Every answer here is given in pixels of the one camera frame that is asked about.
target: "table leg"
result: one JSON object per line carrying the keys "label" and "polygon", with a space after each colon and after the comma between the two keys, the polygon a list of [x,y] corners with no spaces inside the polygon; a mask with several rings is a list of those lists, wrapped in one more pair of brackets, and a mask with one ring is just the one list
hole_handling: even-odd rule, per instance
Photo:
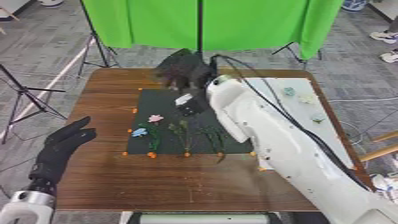
{"label": "table leg", "polygon": [[19,18],[14,16],[14,14],[9,12],[9,10],[3,7],[0,7],[0,8],[2,8],[3,12],[9,14],[9,16],[14,18],[14,20],[21,21]]}
{"label": "table leg", "polygon": [[3,31],[3,28],[0,27],[0,33],[5,35],[7,33],[5,33],[5,31]]}

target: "wooden tabletop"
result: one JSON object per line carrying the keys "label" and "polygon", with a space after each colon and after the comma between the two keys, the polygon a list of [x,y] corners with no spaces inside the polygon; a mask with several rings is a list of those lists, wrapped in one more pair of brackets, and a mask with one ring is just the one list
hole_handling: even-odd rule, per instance
{"label": "wooden tabletop", "polygon": [[[263,77],[307,78],[320,96],[334,128],[371,186],[320,86],[305,71],[259,70]],[[250,155],[122,156],[138,88],[156,89],[149,69],[99,69],[85,85],[69,122],[90,116],[98,138],[69,161],[58,185],[57,209],[112,211],[314,211],[316,208],[273,171],[257,172]]]}

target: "light stand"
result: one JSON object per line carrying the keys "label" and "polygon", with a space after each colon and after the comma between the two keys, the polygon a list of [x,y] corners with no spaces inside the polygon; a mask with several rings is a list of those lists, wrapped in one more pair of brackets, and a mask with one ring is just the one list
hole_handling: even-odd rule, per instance
{"label": "light stand", "polygon": [[[9,130],[11,130],[12,125],[18,122],[21,122],[25,119],[28,119],[32,116],[35,116],[41,113],[50,113],[50,114],[57,115],[66,120],[64,115],[58,113],[58,111],[53,109],[53,107],[48,105],[48,103],[35,97],[35,95],[30,93],[30,90],[46,91],[50,93],[53,93],[53,92],[62,93],[66,91],[55,90],[55,89],[30,88],[27,86],[23,86],[2,64],[0,64],[0,70],[2,70],[11,82],[14,84],[12,89],[18,93],[14,107],[12,107],[11,116],[9,116],[9,123],[7,123],[7,127],[5,127],[5,132],[3,132],[3,139],[2,139],[2,144],[5,144],[7,136],[9,136]],[[21,118],[16,119],[16,108],[18,108],[18,105],[19,105],[21,96],[25,96],[28,98],[28,100],[30,100],[30,102],[32,102],[32,104],[34,104],[34,106],[37,107],[39,110],[32,114],[28,114],[27,116],[23,116]]]}
{"label": "light stand", "polygon": [[[94,66],[98,66],[101,68],[112,68],[114,66],[121,67],[121,65],[117,63],[117,60],[115,60],[115,55],[117,55],[115,50],[114,50],[114,48],[110,48],[110,47],[106,47],[103,45],[103,42],[101,42],[101,39],[99,39],[99,36],[98,36],[98,33],[96,33],[96,29],[94,29],[94,26],[92,26],[90,17],[89,17],[85,5],[83,5],[83,0],[80,0],[80,4],[82,4],[83,15],[85,15],[85,19],[87,19],[87,23],[89,23],[89,27],[90,27],[90,37],[89,37],[87,44],[85,44],[83,59],[82,59],[82,64],[80,64],[80,68],[78,68],[78,76],[76,76],[76,78],[82,77],[83,65],[94,65]],[[101,55],[103,65],[87,62],[87,54],[89,54],[92,40],[96,41],[96,46],[98,46],[98,51],[99,51],[99,55]],[[106,59],[106,57],[105,57],[103,48],[106,49],[110,58],[115,61],[114,65],[110,65],[110,59]]]}
{"label": "light stand", "polygon": [[[302,60],[302,59],[298,58],[298,56],[297,56],[297,54],[295,54],[295,52],[293,52],[293,50],[291,50],[291,48],[289,48],[289,45],[291,45],[293,43],[295,43],[295,42],[289,42],[289,43],[277,49],[277,51],[272,52],[272,55],[275,55],[284,49],[288,49],[288,51],[289,51],[289,53],[291,53],[291,55],[293,55],[293,57],[295,57],[297,62],[304,64],[304,70],[307,70],[307,60]],[[321,60],[321,58],[323,58],[321,50],[318,50],[318,60]]]}

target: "green backdrop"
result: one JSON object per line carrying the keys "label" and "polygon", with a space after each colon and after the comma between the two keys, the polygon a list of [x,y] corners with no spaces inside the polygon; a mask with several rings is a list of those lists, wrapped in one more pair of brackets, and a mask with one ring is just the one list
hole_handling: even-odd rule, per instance
{"label": "green backdrop", "polygon": [[[197,0],[83,0],[110,47],[195,49]],[[300,43],[302,59],[321,47],[343,0],[204,0],[204,50]]]}

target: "gray carpet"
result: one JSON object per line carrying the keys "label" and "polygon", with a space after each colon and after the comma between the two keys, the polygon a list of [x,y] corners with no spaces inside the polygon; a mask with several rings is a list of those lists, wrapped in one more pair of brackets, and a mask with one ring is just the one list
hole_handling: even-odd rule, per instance
{"label": "gray carpet", "polygon": [[[78,0],[67,0],[62,7],[44,9],[34,4],[19,15],[21,22],[2,22],[7,35],[0,36],[0,62],[27,86],[44,87],[51,82],[66,64],[78,54],[89,36],[87,22],[78,5]],[[339,13],[332,32],[323,46],[323,60],[309,61],[307,70],[316,80],[329,99],[385,98],[398,96],[398,64],[380,61],[378,55],[393,49],[393,46],[369,39],[368,33],[384,30],[387,22],[369,9],[359,14]],[[273,49],[254,51],[222,52],[249,62],[263,69],[300,69],[288,51],[275,56]],[[117,60],[122,67],[153,67],[174,52],[174,49],[160,49],[135,46],[131,49],[117,49]],[[99,61],[96,48],[92,47],[89,59]],[[53,88],[67,92],[51,95],[51,105],[67,116],[80,96],[85,80],[96,69],[87,67],[83,78],[76,81],[74,64],[67,75],[58,80]],[[0,127],[3,130],[11,105],[14,102],[14,91],[0,82]],[[384,116],[398,109],[398,101],[384,102],[336,102],[332,103],[339,120],[348,122],[359,130],[375,124]],[[371,143],[369,137],[398,129],[398,113],[366,131],[361,142],[362,149],[371,151],[385,143]],[[64,121],[50,115],[39,115],[16,125],[5,145],[0,145],[0,170],[12,164],[32,158],[42,147],[48,133],[64,125]],[[355,136],[355,130],[343,125],[346,133]],[[14,192],[27,184],[27,173],[32,161],[0,174],[0,183],[5,191]],[[396,171],[393,155],[371,160],[368,164],[369,173]],[[0,205],[7,198],[0,195]],[[108,219],[101,219],[99,213],[60,212],[53,223],[117,223],[117,215],[101,213]]]}

